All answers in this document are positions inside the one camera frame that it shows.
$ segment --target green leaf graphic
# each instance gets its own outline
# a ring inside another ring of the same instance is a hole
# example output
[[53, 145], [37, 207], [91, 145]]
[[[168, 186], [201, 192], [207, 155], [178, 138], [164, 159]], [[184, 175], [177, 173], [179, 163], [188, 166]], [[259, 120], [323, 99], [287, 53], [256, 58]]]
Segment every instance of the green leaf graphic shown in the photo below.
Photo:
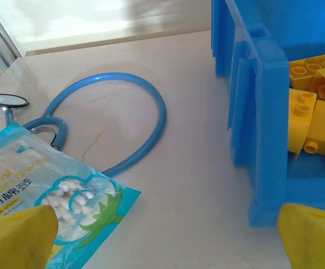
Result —
[[84, 231], [90, 231], [91, 233], [88, 237], [76, 247], [76, 249], [82, 248], [85, 245], [89, 244], [94, 238], [97, 237], [98, 234], [108, 225], [112, 223], [120, 223], [123, 219], [123, 216], [119, 216], [117, 212], [117, 208], [123, 197], [123, 188], [119, 187], [119, 192], [114, 196], [110, 193], [106, 193], [108, 196], [108, 203], [104, 205], [99, 202], [100, 212], [93, 216], [96, 221], [90, 225], [81, 225], [80, 228]]

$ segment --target cotton swab package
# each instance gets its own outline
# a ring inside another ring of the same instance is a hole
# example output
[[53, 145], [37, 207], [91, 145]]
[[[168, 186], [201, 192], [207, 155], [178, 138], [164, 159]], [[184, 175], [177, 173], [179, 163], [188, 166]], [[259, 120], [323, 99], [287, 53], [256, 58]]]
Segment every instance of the cotton swab package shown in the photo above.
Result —
[[82, 268], [139, 195], [16, 123], [0, 132], [0, 216], [54, 208], [59, 228], [47, 269]]

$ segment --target stethoscope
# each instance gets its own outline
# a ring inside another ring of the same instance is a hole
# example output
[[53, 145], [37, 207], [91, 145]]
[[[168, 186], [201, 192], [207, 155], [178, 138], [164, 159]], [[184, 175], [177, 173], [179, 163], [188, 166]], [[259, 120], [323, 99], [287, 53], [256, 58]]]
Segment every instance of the stethoscope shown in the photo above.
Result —
[[[156, 126], [152, 131], [150, 137], [145, 141], [145, 143], [125, 160], [102, 172], [107, 177], [113, 177], [129, 169], [130, 167], [138, 163], [142, 158], [144, 158], [157, 144], [165, 129], [167, 112], [164, 99], [163, 97], [161, 97], [158, 90], [143, 78], [128, 73], [102, 73], [83, 78], [82, 80], [79, 80], [73, 83], [72, 85], [68, 86], [65, 90], [58, 94], [48, 105], [44, 114], [40, 118], [34, 119], [24, 124], [23, 127], [35, 134], [42, 132], [53, 132], [54, 138], [52, 140], [51, 146], [56, 150], [61, 150], [68, 135], [68, 127], [64, 120], [53, 116], [54, 111], [59, 107], [60, 103], [65, 98], [67, 98], [76, 90], [79, 90], [80, 88], [88, 84], [105, 80], [129, 81], [143, 87], [154, 98], [157, 108], [159, 110], [159, 118], [157, 120]], [[5, 112], [6, 125], [9, 126], [14, 122], [14, 109], [23, 108], [28, 104], [29, 101], [23, 97], [11, 94], [0, 94], [0, 107], [3, 108]], [[46, 124], [57, 126], [58, 132], [56, 133], [55, 130], [51, 127], [43, 126]]]

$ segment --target white table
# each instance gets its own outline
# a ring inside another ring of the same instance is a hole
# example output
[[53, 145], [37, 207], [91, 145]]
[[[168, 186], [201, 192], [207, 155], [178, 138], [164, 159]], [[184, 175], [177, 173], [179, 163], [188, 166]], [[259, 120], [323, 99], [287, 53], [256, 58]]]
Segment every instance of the white table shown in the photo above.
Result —
[[[84, 269], [290, 268], [277, 230], [248, 225], [252, 191], [247, 171], [230, 160], [229, 93], [215, 77], [210, 32], [20, 58], [0, 78], [0, 92], [30, 100], [16, 114], [25, 123], [69, 84], [102, 72], [155, 85], [168, 125], [149, 155], [115, 178], [142, 194]], [[144, 90], [115, 81], [74, 93], [54, 115], [69, 126], [63, 152], [99, 170], [137, 149], [157, 118]]]

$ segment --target blue plastic crate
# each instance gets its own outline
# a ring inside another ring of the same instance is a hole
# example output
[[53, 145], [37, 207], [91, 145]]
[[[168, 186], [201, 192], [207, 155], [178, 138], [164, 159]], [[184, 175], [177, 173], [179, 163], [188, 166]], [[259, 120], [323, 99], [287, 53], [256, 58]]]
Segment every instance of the blue plastic crate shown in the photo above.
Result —
[[289, 61], [325, 54], [325, 0], [212, 0], [212, 51], [233, 162], [254, 191], [250, 225], [275, 226], [285, 202], [325, 209], [325, 157], [287, 152]]

